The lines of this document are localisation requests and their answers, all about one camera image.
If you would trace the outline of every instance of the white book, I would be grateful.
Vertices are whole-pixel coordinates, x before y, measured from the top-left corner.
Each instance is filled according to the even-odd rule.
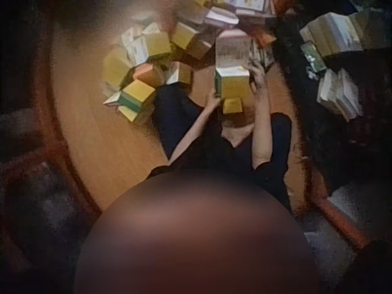
[[[335,29],[339,32],[340,38],[338,38],[337,43],[339,44],[339,42],[342,42],[346,47],[345,51],[362,51],[363,48],[360,38],[355,31],[351,19],[345,15],[336,13],[330,13],[330,17],[333,19]]]
[[[341,114],[346,121],[356,118],[355,109],[351,106],[350,102],[343,95],[343,85],[340,80],[336,91],[336,102],[341,111]]]
[[[354,81],[345,69],[339,71],[339,79],[342,83],[342,95],[355,109],[357,115],[362,116],[363,109],[359,102],[358,87],[354,84]]]
[[[220,28],[232,28],[239,23],[239,19],[231,11],[218,7],[212,7],[207,13],[205,23]]]
[[[114,106],[118,106],[118,99],[121,95],[121,92],[117,92],[115,94],[113,94],[111,97],[109,97],[109,99],[105,100],[104,105],[109,106],[109,107],[114,107]]]
[[[208,12],[208,8],[191,1],[179,8],[177,11],[177,16],[181,20],[189,21],[197,26],[200,26],[204,23]]]

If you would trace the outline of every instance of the book cover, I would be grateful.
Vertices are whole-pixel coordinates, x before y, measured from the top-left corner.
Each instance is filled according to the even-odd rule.
[[[140,80],[153,88],[158,88],[165,83],[164,72],[162,69],[151,63],[138,66],[132,77],[134,80]]]
[[[249,76],[249,71],[242,66],[217,67],[215,76],[217,95],[222,99],[246,99],[249,94]]]
[[[171,41],[180,48],[186,50],[192,39],[198,33],[199,32],[196,29],[191,28],[184,23],[177,23],[174,33],[171,35]]]

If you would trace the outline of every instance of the pile of books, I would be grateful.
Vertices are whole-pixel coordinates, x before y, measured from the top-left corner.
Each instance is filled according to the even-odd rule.
[[[318,85],[317,102],[335,115],[342,115],[346,121],[363,115],[358,87],[345,69],[338,74],[331,69],[325,71]]]
[[[321,56],[391,46],[391,18],[381,10],[366,9],[349,16],[327,13],[308,23],[301,31]]]
[[[154,111],[155,91],[162,85],[192,86],[192,68],[184,55],[201,60],[216,45],[217,93],[224,113],[242,112],[248,95],[249,57],[265,65],[273,62],[271,47],[237,28],[240,22],[262,26],[275,17],[272,0],[189,0],[174,11],[172,31],[162,29],[154,12],[132,16],[134,25],[121,34],[104,59],[104,105],[115,107],[129,121],[139,123]]]

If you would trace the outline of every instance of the woman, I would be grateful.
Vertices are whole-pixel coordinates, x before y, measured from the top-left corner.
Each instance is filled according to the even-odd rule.
[[[215,98],[214,91],[202,108],[175,85],[158,90],[153,121],[169,162],[166,167],[155,168],[149,177],[181,169],[223,173],[256,183],[291,212],[284,184],[291,120],[282,113],[270,114],[265,71],[260,63],[251,60],[246,68],[253,80],[254,131],[237,146],[221,136],[216,111],[221,100]]]

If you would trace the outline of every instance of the book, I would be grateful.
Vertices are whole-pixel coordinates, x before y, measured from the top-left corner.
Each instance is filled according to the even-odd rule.
[[[350,109],[354,109],[356,115],[362,116],[363,109],[359,102],[359,91],[357,85],[345,69],[341,69],[339,71],[338,79],[341,84],[341,92],[338,95],[338,100],[344,99],[351,106]]]
[[[347,122],[357,117],[355,110],[351,106],[350,102],[343,95],[343,85],[341,81],[339,81],[336,90],[336,105],[340,111],[340,114]]]
[[[192,68],[185,63],[175,61],[172,62],[166,73],[166,84],[179,83],[184,86],[192,84]]]
[[[207,7],[201,6],[194,1],[185,2],[177,11],[177,16],[181,22],[202,30],[204,20],[209,12]]]
[[[198,60],[202,59],[213,47],[219,30],[209,27],[196,35],[193,42],[186,49],[186,53]]]
[[[119,106],[118,99],[121,95],[121,92],[116,92],[112,96],[110,96],[107,100],[104,101],[104,105],[109,107]]]
[[[222,99],[246,99],[249,94],[249,77],[249,71],[242,66],[217,67],[216,95]]]
[[[191,55],[193,58],[201,60],[207,52],[212,48],[212,44],[202,39],[196,38],[195,42],[192,42],[186,50],[186,53]]]
[[[206,15],[205,23],[222,29],[230,29],[239,23],[239,19],[233,12],[213,6]]]
[[[150,23],[144,30],[142,30],[143,35],[154,34],[156,32],[161,32],[159,26],[156,22]]]
[[[157,13],[153,10],[140,10],[138,12],[132,12],[131,19],[137,23],[140,23],[144,26],[149,25],[154,22],[157,18]]]
[[[155,89],[146,83],[135,80],[126,86],[118,97],[118,103],[136,112],[141,112],[149,105],[155,95]]]
[[[326,69],[323,58],[311,41],[302,44],[301,50],[314,72],[321,72]]]
[[[140,24],[135,24],[121,35],[121,45],[127,48],[137,37],[142,35],[144,27]]]
[[[349,16],[324,14],[308,23],[300,34],[314,43],[321,56],[391,46],[390,17],[367,9]]]
[[[345,69],[336,75],[331,69],[325,71],[318,86],[317,102],[346,121],[363,115],[358,100],[358,88]]]
[[[243,112],[243,103],[240,98],[228,98],[223,101],[223,114]]]
[[[166,32],[143,35],[130,44],[130,54],[135,58],[135,65],[139,66],[150,58],[162,57],[172,52]]]
[[[329,111],[335,115],[340,114],[339,108],[336,105],[337,87],[337,75],[331,69],[327,69],[318,85],[317,102],[329,109]]]
[[[136,112],[133,111],[132,109],[122,105],[118,107],[118,111],[124,115],[130,122],[135,123],[135,124],[143,124],[146,122],[146,120],[152,115],[154,112],[155,108],[154,105],[151,104],[146,109],[144,109],[142,112]]]
[[[249,50],[249,57],[252,59],[256,59],[261,64],[264,63],[264,55],[263,50],[260,49],[256,40],[251,40],[251,48]]]
[[[249,59],[251,37],[240,29],[228,29],[216,39],[216,67],[242,66]]]
[[[159,66],[151,63],[138,66],[132,77],[134,80],[140,80],[155,89],[165,84],[163,70]]]
[[[134,65],[127,58],[127,51],[114,47],[104,59],[103,81],[114,91],[119,91],[129,81],[129,73]]]
[[[256,10],[259,12],[264,11],[265,0],[227,0],[226,3],[237,8],[237,9],[247,9]]]
[[[171,41],[181,49],[186,49],[199,32],[184,23],[177,23]]]

